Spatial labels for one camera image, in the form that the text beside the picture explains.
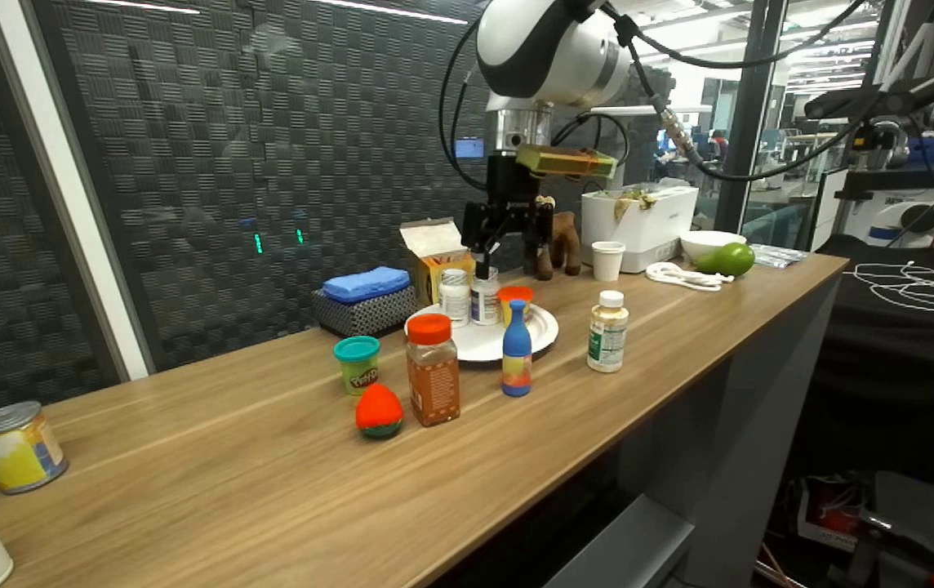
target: white label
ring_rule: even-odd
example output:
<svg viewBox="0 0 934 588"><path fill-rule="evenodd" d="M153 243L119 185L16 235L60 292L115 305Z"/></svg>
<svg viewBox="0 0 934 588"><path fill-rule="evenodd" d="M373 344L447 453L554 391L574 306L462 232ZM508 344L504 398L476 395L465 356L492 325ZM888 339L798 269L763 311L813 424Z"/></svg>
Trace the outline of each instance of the white label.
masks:
<svg viewBox="0 0 934 588"><path fill-rule="evenodd" d="M592 325L588 365L592 368L620 368L624 365L628 329L607 326L603 320Z"/></svg>

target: metal pole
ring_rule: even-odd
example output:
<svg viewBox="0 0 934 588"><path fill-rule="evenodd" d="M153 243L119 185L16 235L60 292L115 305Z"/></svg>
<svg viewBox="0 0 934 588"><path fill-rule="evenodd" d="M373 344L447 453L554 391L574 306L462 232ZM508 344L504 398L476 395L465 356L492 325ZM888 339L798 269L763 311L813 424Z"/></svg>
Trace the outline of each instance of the metal pole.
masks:
<svg viewBox="0 0 934 588"><path fill-rule="evenodd" d="M71 122L42 60L42 40L28 0L0 0L0 66L25 122L25 137L60 209L81 284L106 329L107 352L121 380L153 372L140 325L112 247L112 235L94 203L94 184L85 173Z"/></svg>
<svg viewBox="0 0 934 588"><path fill-rule="evenodd" d="M784 20L787 20L787 0L753 0L745 60L771 56L778 50ZM741 71L728 154L723 166L728 176L750 173L769 84L771 84L771 66ZM745 184L723 184L714 229L737 232L745 197L747 197Z"/></svg>

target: green lid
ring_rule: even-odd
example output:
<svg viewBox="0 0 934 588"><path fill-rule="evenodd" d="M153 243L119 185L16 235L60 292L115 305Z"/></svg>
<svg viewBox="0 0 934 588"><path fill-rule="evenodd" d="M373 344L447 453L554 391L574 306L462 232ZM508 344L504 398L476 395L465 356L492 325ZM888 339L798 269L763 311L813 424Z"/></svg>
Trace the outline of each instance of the green lid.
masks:
<svg viewBox="0 0 934 588"><path fill-rule="evenodd" d="M379 352L374 337L345 337L332 346L336 363L370 363Z"/></svg>

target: sauce bottle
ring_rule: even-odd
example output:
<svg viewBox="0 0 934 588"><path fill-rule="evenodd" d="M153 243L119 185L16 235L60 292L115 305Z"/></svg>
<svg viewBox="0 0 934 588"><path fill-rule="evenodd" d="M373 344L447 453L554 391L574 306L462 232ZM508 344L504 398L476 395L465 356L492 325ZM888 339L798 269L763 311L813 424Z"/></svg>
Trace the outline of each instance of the sauce bottle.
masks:
<svg viewBox="0 0 934 588"><path fill-rule="evenodd" d="M508 325L504 329L504 395L524 398L533 391L533 334L526 326L526 305L508 302Z"/></svg>
<svg viewBox="0 0 934 588"><path fill-rule="evenodd" d="M410 407L425 429L462 417L462 361L443 314L408 320L406 365Z"/></svg>

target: small bottle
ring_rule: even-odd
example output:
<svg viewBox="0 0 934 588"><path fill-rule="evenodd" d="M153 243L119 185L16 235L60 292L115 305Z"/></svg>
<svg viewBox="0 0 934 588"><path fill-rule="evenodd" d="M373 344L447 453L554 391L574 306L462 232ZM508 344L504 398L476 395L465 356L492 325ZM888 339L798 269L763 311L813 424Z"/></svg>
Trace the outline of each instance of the small bottle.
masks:
<svg viewBox="0 0 934 588"><path fill-rule="evenodd" d="M410 407L425 429L462 417L462 361L443 314L408 320L406 365Z"/></svg>
<svg viewBox="0 0 934 588"><path fill-rule="evenodd" d="M595 372L616 372L624 365L628 346L628 320L624 292L601 292L592 306L592 339L588 339L588 365Z"/></svg>
<svg viewBox="0 0 934 588"><path fill-rule="evenodd" d="M469 320L473 325L492 325L495 320L495 292L501 292L495 269L491 269L485 278L473 278L473 287L469 287Z"/></svg>
<svg viewBox="0 0 934 588"><path fill-rule="evenodd" d="M443 269L442 272L442 311L453 325L466 325L466 317L469 317L469 292L466 292L466 272L465 269Z"/></svg>
<svg viewBox="0 0 934 588"><path fill-rule="evenodd" d="M526 326L526 305L508 302L508 325L504 329L504 395L524 398L533 391L533 334Z"/></svg>

